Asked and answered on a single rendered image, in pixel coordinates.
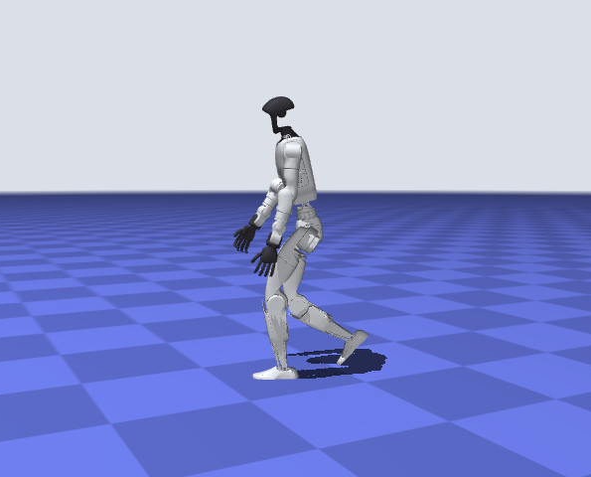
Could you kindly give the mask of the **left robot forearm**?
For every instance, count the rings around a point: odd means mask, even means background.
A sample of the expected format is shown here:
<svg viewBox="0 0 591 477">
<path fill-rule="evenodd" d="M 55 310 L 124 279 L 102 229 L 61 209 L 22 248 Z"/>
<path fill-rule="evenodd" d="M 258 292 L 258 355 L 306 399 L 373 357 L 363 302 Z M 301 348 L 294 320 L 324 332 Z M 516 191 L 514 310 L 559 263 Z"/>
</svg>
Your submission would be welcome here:
<svg viewBox="0 0 591 477">
<path fill-rule="evenodd" d="M 279 244 L 282 235 L 286 231 L 285 224 L 288 224 L 290 215 L 292 215 L 292 192 L 288 189 L 282 189 L 278 194 L 278 205 L 276 207 L 276 222 L 272 225 L 272 235 L 270 242 Z"/>
</svg>

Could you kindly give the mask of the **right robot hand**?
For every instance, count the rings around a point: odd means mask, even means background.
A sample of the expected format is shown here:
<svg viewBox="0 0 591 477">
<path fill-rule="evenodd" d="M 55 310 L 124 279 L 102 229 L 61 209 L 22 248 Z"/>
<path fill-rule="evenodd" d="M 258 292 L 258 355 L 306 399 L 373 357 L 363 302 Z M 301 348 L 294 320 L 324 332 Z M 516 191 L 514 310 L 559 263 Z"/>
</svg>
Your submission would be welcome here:
<svg viewBox="0 0 591 477">
<path fill-rule="evenodd" d="M 259 230 L 262 227 L 262 226 L 258 227 L 254 224 L 254 221 L 257 219 L 257 216 L 258 216 L 258 214 L 255 214 L 251 218 L 251 220 L 249 221 L 249 226 L 244 226 L 242 229 L 239 229 L 238 231 L 236 231 L 234 233 L 234 236 L 233 236 L 234 238 L 239 234 L 239 236 L 235 239 L 235 241 L 233 243 L 233 246 L 236 247 L 236 249 L 238 251 L 239 251 L 239 247 L 240 247 L 240 251 L 243 252 L 243 247 L 245 246 L 244 251 L 245 251 L 245 253 L 248 253 L 247 249 L 249 247 L 250 242 L 254 238 L 255 231 Z"/>
</svg>

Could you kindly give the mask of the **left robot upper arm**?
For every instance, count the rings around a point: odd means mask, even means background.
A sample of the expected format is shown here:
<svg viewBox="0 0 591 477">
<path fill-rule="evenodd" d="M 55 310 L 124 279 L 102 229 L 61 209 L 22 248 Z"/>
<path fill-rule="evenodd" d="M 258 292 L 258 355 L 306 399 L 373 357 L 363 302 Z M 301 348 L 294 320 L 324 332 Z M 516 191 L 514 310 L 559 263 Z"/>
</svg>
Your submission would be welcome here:
<svg viewBox="0 0 591 477">
<path fill-rule="evenodd" d="M 283 160 L 284 160 L 283 177 L 286 182 L 286 187 L 283 189 L 288 189 L 292 192 L 292 203 L 297 198 L 299 169 L 300 169 L 301 159 L 302 159 L 302 146 L 300 146 L 300 143 L 288 142 L 288 143 L 286 143 L 286 145 L 284 145 L 284 147 L 283 147 Z"/>
</svg>

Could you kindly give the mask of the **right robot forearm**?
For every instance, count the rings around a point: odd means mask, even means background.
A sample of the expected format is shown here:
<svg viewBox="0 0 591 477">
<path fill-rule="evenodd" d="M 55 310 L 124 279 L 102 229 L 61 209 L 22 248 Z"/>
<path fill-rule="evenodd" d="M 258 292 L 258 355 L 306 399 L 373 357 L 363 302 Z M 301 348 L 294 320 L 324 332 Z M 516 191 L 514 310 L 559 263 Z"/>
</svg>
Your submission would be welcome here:
<svg viewBox="0 0 591 477">
<path fill-rule="evenodd" d="M 278 204 L 278 194 L 271 191 L 270 187 L 268 193 L 266 195 L 265 200 L 257 210 L 257 219 L 254 221 L 254 224 L 258 227 L 261 227 L 266 219 L 268 219 L 271 215 L 271 211 L 273 211 L 274 207 Z"/>
</svg>

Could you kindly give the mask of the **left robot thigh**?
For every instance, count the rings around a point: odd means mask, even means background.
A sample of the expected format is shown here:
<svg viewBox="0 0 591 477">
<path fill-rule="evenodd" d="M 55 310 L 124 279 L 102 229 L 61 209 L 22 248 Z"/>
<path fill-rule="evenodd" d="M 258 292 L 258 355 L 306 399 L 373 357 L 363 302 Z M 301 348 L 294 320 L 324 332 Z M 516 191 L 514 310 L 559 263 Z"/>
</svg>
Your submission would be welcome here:
<svg viewBox="0 0 591 477">
<path fill-rule="evenodd" d="M 270 275 L 272 265 L 269 270 L 267 277 L 266 288 L 265 288 L 265 304 L 267 307 L 268 299 L 275 295 L 281 295 L 286 302 L 285 309 L 288 305 L 288 298 L 284 292 L 280 290 L 280 286 L 289 279 L 295 268 L 299 263 L 299 259 L 302 257 L 300 251 L 295 248 L 299 247 L 302 251 L 311 253 L 312 250 L 321 240 L 318 237 L 318 231 L 313 228 L 299 227 L 283 244 L 283 246 L 277 252 L 277 262 L 275 263 L 275 269 L 272 276 Z M 273 263 L 272 263 L 273 264 Z"/>
</svg>

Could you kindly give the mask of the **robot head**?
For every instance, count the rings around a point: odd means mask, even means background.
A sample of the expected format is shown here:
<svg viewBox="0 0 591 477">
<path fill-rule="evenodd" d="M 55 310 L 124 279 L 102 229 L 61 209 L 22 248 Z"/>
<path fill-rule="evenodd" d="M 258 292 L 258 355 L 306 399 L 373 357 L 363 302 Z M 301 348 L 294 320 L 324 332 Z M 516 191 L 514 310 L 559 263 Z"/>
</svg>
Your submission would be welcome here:
<svg viewBox="0 0 591 477">
<path fill-rule="evenodd" d="M 262 107 L 262 110 L 268 113 L 271 117 L 272 129 L 273 133 L 281 133 L 281 140 L 286 138 L 282 138 L 283 135 L 291 135 L 291 137 L 300 137 L 297 133 L 295 133 L 291 126 L 277 126 L 277 116 L 284 117 L 286 115 L 286 111 L 289 109 L 294 108 L 294 103 L 291 99 L 285 96 L 277 96 L 270 100 L 268 100 Z M 290 136 L 288 137 L 290 138 Z M 287 138 L 288 138 L 287 137 Z M 279 142 L 280 142 L 279 141 Z"/>
</svg>

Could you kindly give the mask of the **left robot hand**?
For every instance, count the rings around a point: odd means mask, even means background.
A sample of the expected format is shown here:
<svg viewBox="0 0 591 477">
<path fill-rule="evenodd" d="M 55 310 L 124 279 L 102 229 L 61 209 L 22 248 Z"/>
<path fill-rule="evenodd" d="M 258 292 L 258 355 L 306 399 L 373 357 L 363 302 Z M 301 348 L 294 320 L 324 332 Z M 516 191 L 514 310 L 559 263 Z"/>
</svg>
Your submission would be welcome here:
<svg viewBox="0 0 591 477">
<path fill-rule="evenodd" d="M 260 257 L 260 262 L 258 263 L 257 267 L 254 270 L 254 273 L 256 273 L 261 265 L 261 263 L 263 262 L 263 265 L 261 267 L 260 273 L 258 274 L 259 276 L 262 275 L 263 270 L 267 264 L 267 268 L 265 271 L 264 276 L 266 277 L 268 274 L 268 271 L 270 269 L 270 265 L 272 264 L 272 268 L 271 268 L 271 272 L 269 276 L 272 276 L 274 273 L 274 269 L 275 269 L 275 263 L 277 262 L 277 248 L 280 248 L 281 242 L 282 242 L 282 238 L 279 244 L 275 244 L 273 242 L 270 242 L 270 238 L 271 238 L 272 232 L 269 234 L 268 239 L 266 241 L 267 246 L 264 247 L 262 249 L 262 251 L 260 253 L 258 253 L 252 260 L 251 263 L 254 263 L 259 257 Z"/>
</svg>

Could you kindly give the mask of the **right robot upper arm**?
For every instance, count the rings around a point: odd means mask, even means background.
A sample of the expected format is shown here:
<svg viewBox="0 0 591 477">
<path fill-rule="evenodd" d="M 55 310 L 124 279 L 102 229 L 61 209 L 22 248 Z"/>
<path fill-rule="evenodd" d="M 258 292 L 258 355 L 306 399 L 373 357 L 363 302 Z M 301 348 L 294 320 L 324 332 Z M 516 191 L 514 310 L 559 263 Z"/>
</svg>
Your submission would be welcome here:
<svg viewBox="0 0 591 477">
<path fill-rule="evenodd" d="M 276 194 L 278 194 L 281 189 L 285 188 L 278 170 L 277 170 L 277 173 L 278 173 L 278 178 L 274 179 L 270 184 L 271 191 L 273 191 Z"/>
</svg>

